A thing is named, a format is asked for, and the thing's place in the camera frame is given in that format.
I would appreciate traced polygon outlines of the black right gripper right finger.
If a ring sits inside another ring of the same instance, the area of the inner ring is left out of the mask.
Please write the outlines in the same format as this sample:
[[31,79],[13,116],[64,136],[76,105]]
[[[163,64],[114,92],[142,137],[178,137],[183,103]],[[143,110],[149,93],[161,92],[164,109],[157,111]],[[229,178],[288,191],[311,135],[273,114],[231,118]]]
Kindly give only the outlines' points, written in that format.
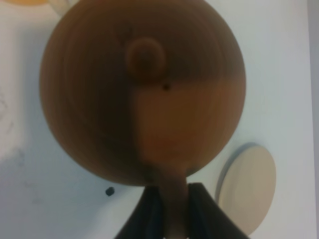
[[201,183],[188,185],[189,239],[248,239]]

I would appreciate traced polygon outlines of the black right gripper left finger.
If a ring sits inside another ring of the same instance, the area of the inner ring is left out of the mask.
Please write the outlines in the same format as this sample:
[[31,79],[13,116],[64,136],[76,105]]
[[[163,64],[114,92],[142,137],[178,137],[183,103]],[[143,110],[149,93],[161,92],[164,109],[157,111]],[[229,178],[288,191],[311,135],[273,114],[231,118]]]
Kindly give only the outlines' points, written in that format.
[[169,210],[158,186],[146,186],[117,239],[167,239]]

